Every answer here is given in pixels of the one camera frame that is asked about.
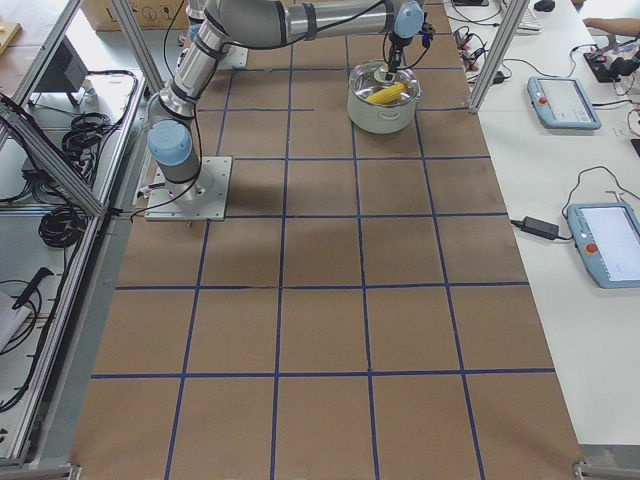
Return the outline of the person forearm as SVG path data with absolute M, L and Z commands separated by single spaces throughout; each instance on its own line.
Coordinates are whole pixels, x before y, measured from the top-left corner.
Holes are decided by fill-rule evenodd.
M 583 23 L 588 28 L 596 28 L 621 36 L 638 37 L 640 32 L 638 18 L 586 18 Z

